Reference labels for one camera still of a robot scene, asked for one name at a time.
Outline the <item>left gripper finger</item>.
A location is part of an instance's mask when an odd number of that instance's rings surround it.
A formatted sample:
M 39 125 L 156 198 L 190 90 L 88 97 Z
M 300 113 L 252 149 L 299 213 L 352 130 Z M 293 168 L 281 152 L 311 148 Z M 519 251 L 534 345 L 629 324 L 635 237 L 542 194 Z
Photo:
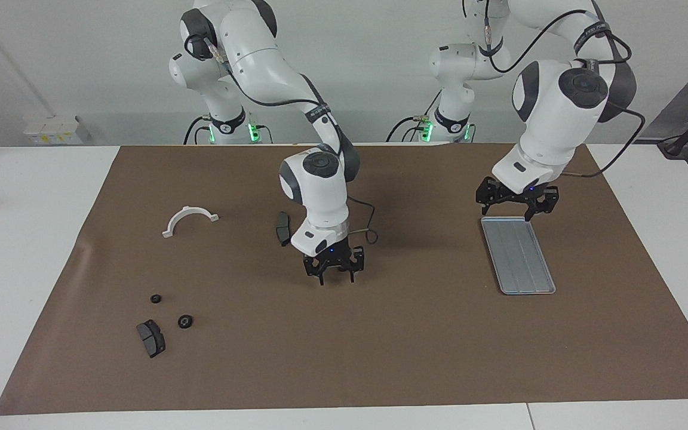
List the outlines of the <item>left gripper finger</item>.
M 558 187 L 534 187 L 524 194 L 528 208 L 524 220 L 530 222 L 539 213 L 551 213 L 559 201 Z
M 499 199 L 499 185 L 493 177 L 486 177 L 475 191 L 475 201 L 481 207 L 481 215 L 485 216 L 490 207 L 497 204 Z

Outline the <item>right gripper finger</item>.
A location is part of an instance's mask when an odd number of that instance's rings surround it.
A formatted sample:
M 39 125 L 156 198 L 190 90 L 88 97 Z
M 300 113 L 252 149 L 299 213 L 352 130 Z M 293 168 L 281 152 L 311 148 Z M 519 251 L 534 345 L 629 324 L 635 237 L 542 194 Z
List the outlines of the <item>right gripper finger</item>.
M 304 269 L 306 270 L 306 274 L 308 276 L 314 277 L 319 281 L 319 284 L 321 286 L 324 285 L 324 272 L 325 272 L 325 264 L 323 264 L 320 261 L 317 261 L 316 257 L 311 257 L 311 256 L 304 256 L 303 257 L 303 265 Z
M 355 273 L 365 269 L 365 248 L 352 248 L 351 258 L 348 260 L 347 272 L 350 274 L 351 283 L 355 282 Z

